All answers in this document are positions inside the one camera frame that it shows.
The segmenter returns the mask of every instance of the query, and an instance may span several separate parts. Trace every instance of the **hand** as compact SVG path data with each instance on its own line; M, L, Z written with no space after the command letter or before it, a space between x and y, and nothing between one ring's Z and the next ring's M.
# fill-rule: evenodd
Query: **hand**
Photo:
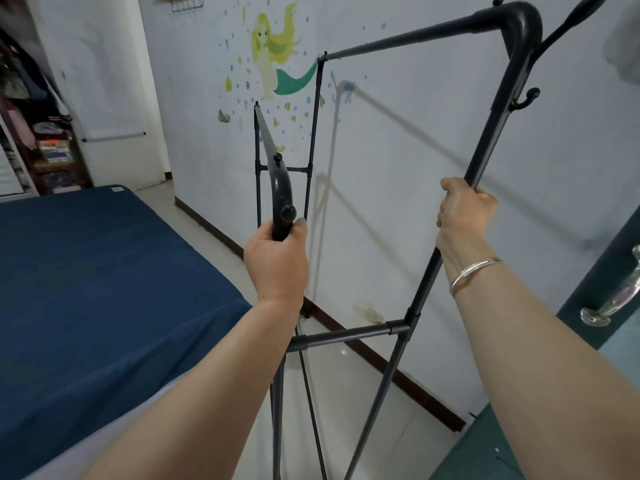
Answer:
M484 231L498 210L496 198L479 187L473 190L462 178L443 178L440 184L447 191L447 196L440 203L436 225L442 231L484 236Z
M259 302L273 302L299 310L309 280L305 251L307 222L298 219L282 242L272 239L272 230L273 221L260 226L244 248L244 263L258 291Z

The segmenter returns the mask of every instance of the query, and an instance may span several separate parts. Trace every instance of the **mermaid wall decal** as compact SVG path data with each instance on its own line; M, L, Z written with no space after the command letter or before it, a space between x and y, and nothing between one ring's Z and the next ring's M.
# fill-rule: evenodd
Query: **mermaid wall decal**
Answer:
M297 2L286 6L284 29L279 34L272 33L267 15L261 13L256 18L251 33L251 53L253 63L262 78L263 100L273 99L274 93L281 96L297 93L309 83L316 72L316 61L299 79L294 79L283 69L273 67L273 63L284 65L290 56L297 54L295 47L300 40L294 40L296 29L293 24L296 5Z

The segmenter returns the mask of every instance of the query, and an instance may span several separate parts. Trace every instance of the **black metal clothes rack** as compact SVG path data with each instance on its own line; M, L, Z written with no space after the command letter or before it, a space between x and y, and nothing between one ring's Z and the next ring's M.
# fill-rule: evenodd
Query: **black metal clothes rack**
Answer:
M271 194L273 198L273 238L276 241L283 241L289 234L293 220L296 218L296 209L293 206L291 181L289 172L300 172L307 174L307 193L305 196L304 217L308 216L309 195L311 190L311 177L313 172L314 149L316 146L316 128L320 101L320 88L322 86L322 76L324 64L334 60L351 57L354 55L368 54L388 48L401 47L414 43L427 42L441 38L453 37L462 34L477 34L500 30L504 40L509 62L502 76L498 92L493 99L489 117L484 126L476 150L471 158L465 173L464 179L472 187L476 188L483 175L484 169L489 161L492 151L500 137L500 133L510 113L528 107L539 95L538 88L528 90L526 99L518 102L520 94L527 81L529 73L540 56L562 35L572 27L585 21L594 14L606 0L582 0L572 10L562 25L560 25L547 39L542 40L542 20L537 8L526 2L510 2L503 4L504 0L493 0L493 6L477 11L473 15L440 23L424 29L408 32L401 35L366 43L357 47L348 48L339 52L334 52L318 57L316 75L316 99L314 104L313 124L311 131L311 145L309 151L309 161L306 167L293 168L286 167L282 155L278 153L273 138L260 110L258 102L255 103L253 112L253 126L255 130L255 183L257 188L257 213L258 226L261 224L261 202L260 202L260 174L267 170L271 177ZM260 162L260 135L267 155L267 165ZM378 335L397 335L396 346L391 354L387 368L383 374L378 392L373 400L369 416L358 440L355 452L347 469L345 480L350 480L355 472L358 460L364 450L365 444L371 433L374 422L382 406L382 402L387 395L391 381L396 373L398 363L402 358L404 348L411 339L413 331L420 320L420 313L424 306L429 292L435 282L436 276L442 265L440 252L434 249L427 264L418 290L407 309L402 320L393 320L376 325L363 326L350 330L330 331L318 333L316 335L299 335L296 328L296 336L291 339L287 348L287 353L298 352L302 364L305 387L309 409L316 437L316 447L322 477L326 480L326 471L322 448L317 431L316 418L313 401L308 385L305 361L302 351L309 347L317 347L325 344L348 342L350 340L365 339ZM284 362L286 355L280 364L278 371L271 385L271 414L273 420L273 478L280 479L280 457L282 453L282 403L284 386Z

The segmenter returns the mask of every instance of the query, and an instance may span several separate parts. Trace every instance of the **bangle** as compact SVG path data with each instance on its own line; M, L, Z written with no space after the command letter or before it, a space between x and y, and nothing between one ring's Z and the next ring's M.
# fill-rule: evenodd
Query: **bangle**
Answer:
M482 261L473 263L471 266L464 268L462 270L462 273L460 273L460 275L455 280L453 280L453 283L449 288L449 292L451 293L452 296L455 295L456 291L458 291L456 289L456 286L464 282L469 276L474 274L479 269L482 269L486 266L491 266L492 264L503 264L503 263L504 261L500 258L488 258L488 259L484 259Z

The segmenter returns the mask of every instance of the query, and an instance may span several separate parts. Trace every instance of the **person's left hand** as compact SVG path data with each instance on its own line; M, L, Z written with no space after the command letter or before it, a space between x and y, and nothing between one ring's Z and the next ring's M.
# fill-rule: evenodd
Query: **person's left hand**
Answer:
M259 302L302 307L309 281L305 243L307 221L298 219L282 241L271 237L273 221L265 222L244 247L244 263L258 291Z

